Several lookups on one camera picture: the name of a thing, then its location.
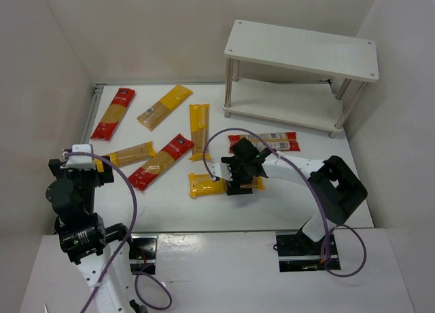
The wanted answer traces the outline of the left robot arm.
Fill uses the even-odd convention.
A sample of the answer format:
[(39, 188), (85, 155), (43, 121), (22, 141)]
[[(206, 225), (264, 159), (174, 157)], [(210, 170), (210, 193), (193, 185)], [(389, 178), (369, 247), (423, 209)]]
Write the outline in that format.
[(81, 311), (94, 303), (99, 312), (146, 312), (134, 296), (133, 275), (128, 262), (131, 233), (137, 218), (137, 198), (132, 197), (131, 223), (106, 227), (94, 211), (96, 188), (114, 181), (114, 174), (126, 175), (108, 157), (101, 157), (103, 170), (94, 163), (98, 156), (68, 149), (63, 159), (51, 159), (54, 175), (46, 198), (56, 213), (54, 230), (60, 249), (81, 272), (90, 294)]

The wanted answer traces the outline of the yellow Pastatime bag front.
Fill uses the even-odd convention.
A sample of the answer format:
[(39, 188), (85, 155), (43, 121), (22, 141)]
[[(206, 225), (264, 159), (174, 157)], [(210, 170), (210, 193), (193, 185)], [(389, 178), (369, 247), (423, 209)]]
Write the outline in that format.
[[(214, 181), (209, 174), (190, 173), (188, 178), (190, 183), (191, 198), (226, 194), (226, 190), (229, 188), (226, 186), (227, 181), (223, 179)], [(260, 177), (257, 177), (257, 179), (254, 180), (254, 186), (251, 188), (253, 190), (259, 189), (262, 191), (266, 189)]]

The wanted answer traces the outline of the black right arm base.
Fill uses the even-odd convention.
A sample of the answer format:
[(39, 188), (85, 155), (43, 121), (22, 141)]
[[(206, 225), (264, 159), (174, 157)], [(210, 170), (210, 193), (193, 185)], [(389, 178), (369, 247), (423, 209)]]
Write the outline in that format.
[(327, 265), (321, 258), (323, 238), (319, 242), (313, 242), (302, 232), (295, 231), (276, 233), (275, 237), (276, 243), (273, 249), (277, 251), (281, 273), (325, 271), (326, 268), (341, 269), (334, 236), (330, 237), (330, 258)]

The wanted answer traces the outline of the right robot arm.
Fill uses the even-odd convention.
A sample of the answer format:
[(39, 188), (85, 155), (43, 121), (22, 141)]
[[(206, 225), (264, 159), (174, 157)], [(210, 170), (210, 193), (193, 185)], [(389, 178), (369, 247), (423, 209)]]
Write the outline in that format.
[(225, 180), (231, 191), (238, 191), (254, 177), (306, 185), (315, 198), (318, 213), (304, 223), (299, 234), (312, 243), (322, 241), (326, 232), (346, 223), (368, 195), (362, 182), (336, 155), (327, 160), (311, 160), (268, 148), (260, 151), (246, 138), (232, 146), (232, 155), (223, 157), (212, 173)]

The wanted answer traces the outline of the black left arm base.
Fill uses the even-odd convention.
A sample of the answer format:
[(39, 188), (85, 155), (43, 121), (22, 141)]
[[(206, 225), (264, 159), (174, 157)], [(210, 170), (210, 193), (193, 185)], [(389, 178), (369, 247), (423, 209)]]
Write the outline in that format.
[(133, 234), (130, 243), (129, 263), (132, 272), (156, 273), (158, 236), (153, 234)]

